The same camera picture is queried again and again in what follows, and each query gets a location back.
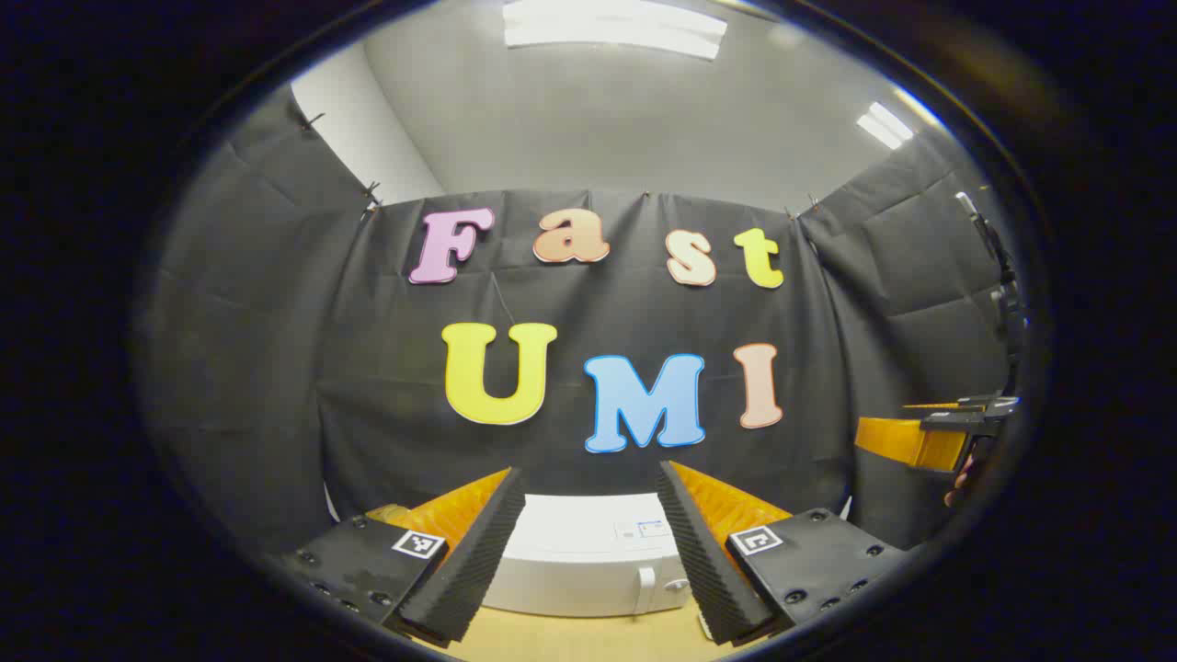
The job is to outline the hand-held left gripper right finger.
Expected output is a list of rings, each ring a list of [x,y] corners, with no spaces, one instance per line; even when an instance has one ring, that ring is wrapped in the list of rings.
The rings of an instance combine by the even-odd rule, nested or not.
[[[840,611],[907,562],[827,508],[786,512],[680,462],[660,463],[657,496],[719,646]]]

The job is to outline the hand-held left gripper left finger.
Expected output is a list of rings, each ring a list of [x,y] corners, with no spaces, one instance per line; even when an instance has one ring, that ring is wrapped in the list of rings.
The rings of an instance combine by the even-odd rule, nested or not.
[[[275,565],[338,611],[445,648],[483,608],[524,507],[521,470],[505,468],[421,507],[341,519]]]

